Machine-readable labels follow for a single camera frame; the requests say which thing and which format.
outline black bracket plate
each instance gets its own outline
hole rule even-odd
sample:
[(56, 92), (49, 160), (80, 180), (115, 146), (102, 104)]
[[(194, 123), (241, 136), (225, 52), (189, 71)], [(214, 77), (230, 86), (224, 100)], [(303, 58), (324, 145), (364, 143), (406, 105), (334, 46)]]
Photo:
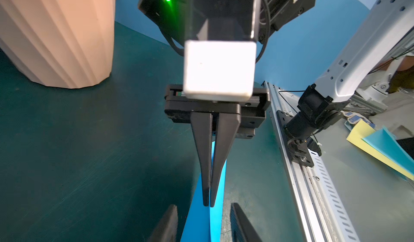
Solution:
[[(283, 25), (314, 7), (315, 1), (298, 0), (293, 3), (293, 0), (267, 0), (270, 9), (270, 35), (275, 31), (279, 31)], [(264, 10), (261, 10), (260, 18), (265, 18)], [(265, 27), (261, 25), (259, 29), (259, 42), (261, 43), (265, 40), (265, 32)]]
[(306, 167), (313, 167), (313, 160), (308, 152), (308, 146), (306, 142), (298, 142), (298, 140), (289, 139), (285, 133), (285, 125), (293, 119), (293, 116), (277, 110), (276, 112), (277, 121), (279, 126), (282, 127), (282, 139), (287, 149), (287, 156), (293, 162)]

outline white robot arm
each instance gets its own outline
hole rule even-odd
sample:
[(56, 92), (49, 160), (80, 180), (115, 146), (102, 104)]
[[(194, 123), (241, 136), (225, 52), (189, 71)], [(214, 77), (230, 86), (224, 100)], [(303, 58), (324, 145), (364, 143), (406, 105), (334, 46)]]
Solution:
[(414, 0), (377, 0), (369, 16), (331, 66), (299, 99), (287, 125), (290, 138), (306, 139), (341, 118), (360, 82), (414, 26)]

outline blue paper strip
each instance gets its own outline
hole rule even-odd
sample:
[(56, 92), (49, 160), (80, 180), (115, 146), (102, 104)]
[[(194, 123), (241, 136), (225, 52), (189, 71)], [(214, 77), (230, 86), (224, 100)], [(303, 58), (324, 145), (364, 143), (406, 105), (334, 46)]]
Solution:
[(394, 135), (385, 126), (363, 140), (397, 165), (414, 175), (414, 160), (397, 143)]
[[(212, 144), (212, 159), (214, 155), (214, 145)], [(224, 185), (226, 179), (226, 165), (223, 170), (217, 191), (216, 203), (214, 207), (203, 205), (203, 195), (201, 187), (201, 175), (198, 178), (190, 210), (188, 211), (181, 242), (219, 242), (221, 233), (221, 218), (223, 214)]]

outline teal table surface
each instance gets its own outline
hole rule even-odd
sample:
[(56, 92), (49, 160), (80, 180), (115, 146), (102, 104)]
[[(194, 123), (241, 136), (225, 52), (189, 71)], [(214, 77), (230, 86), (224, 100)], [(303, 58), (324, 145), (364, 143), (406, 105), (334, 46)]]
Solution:
[[(33, 83), (0, 51), (0, 240), (145, 241), (170, 204), (180, 237), (199, 163), (163, 96), (182, 78), (171, 47), (118, 23), (111, 76), (90, 88)], [(269, 119), (231, 149), (221, 241), (231, 202), (264, 242), (302, 240)]]

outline black mounting bracket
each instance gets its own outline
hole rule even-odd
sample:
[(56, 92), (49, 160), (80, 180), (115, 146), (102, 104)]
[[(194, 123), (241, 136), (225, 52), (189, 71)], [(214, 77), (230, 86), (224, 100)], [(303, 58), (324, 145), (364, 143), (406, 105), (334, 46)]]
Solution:
[(285, 144), (287, 149), (288, 157), (291, 161), (296, 162), (300, 165), (306, 167), (313, 167), (313, 160), (308, 151), (308, 146), (306, 141), (296, 139), (296, 138), (289, 138), (286, 134), (285, 126), (290, 120), (293, 119), (293, 116), (277, 110), (276, 112), (277, 121), (279, 126), (282, 127), (282, 142)]
[[(213, 102), (188, 99), (182, 85), (167, 86), (165, 114), (175, 123), (189, 123), (193, 129), (201, 167), (204, 206), (215, 205), (221, 171), (235, 138), (252, 138), (266, 119), (269, 90), (254, 88), (246, 102)], [(212, 136), (215, 135), (212, 162)]]
[[(279, 31), (280, 28), (308, 11), (315, 6), (316, 0), (298, 0), (293, 3), (293, 0), (267, 0), (270, 9), (270, 34)], [(265, 18), (265, 10), (261, 9), (260, 18)], [(259, 42), (263, 43), (265, 40), (265, 27), (260, 26)]]

